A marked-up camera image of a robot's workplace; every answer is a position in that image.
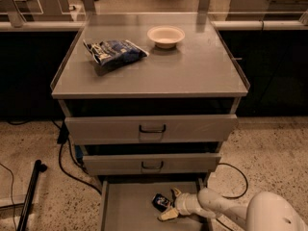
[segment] terrazzo floor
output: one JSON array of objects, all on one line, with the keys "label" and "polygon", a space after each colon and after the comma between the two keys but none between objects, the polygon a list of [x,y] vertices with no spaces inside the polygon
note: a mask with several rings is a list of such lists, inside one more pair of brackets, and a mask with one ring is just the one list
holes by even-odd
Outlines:
[{"label": "terrazzo floor", "polygon": [[[100,195],[61,172],[58,136],[59,129],[51,121],[32,121],[18,126],[0,122],[0,163],[13,172],[13,199],[18,202],[26,194],[34,162],[40,159],[48,169],[38,178],[28,230],[96,230]],[[246,194],[234,201],[247,205],[255,193],[278,193],[308,223],[307,148],[307,116],[240,117],[238,126],[220,151],[221,162],[240,169],[249,183]],[[67,144],[62,162],[69,173],[96,184],[73,164]],[[0,182],[0,203],[10,204],[12,177],[2,167]],[[209,188],[223,195],[238,195],[244,191],[244,179],[232,167],[221,165],[211,174]],[[224,217],[220,220],[235,231],[242,230]],[[214,231],[226,230],[216,221],[213,227]],[[14,230],[10,211],[0,212],[0,230]]]}]

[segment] snack bag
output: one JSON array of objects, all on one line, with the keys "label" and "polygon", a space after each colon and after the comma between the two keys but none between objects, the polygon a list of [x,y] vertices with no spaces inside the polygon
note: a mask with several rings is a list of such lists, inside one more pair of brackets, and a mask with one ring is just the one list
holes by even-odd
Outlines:
[{"label": "snack bag", "polygon": [[120,67],[147,57],[148,53],[129,40],[109,40],[84,45],[101,66]]}]

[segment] white bowl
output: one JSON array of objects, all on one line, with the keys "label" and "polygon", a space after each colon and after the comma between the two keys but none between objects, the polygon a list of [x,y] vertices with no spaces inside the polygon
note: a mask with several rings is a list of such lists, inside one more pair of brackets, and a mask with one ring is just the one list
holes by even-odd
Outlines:
[{"label": "white bowl", "polygon": [[147,36],[155,42],[157,47],[170,49],[185,37],[185,33],[177,27],[158,26],[151,28]]}]

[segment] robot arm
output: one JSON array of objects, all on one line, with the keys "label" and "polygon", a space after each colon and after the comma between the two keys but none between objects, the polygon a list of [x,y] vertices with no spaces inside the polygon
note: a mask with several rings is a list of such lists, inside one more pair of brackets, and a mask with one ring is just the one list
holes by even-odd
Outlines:
[{"label": "robot arm", "polygon": [[191,214],[204,218],[225,215],[246,231],[308,231],[308,226],[290,203],[272,192],[256,194],[245,207],[207,188],[195,194],[172,190],[176,197],[174,207],[161,213],[160,220]]}]

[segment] gray cabinet top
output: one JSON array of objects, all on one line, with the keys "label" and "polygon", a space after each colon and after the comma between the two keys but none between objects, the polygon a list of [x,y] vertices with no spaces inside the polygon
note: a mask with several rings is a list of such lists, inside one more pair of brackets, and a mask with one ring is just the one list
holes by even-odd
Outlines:
[{"label": "gray cabinet top", "polygon": [[[171,25],[185,32],[176,48],[157,48],[147,31]],[[106,71],[83,40],[129,39],[147,58]],[[247,89],[206,14],[124,13],[93,15],[53,89],[59,99],[143,97],[235,97]]]}]

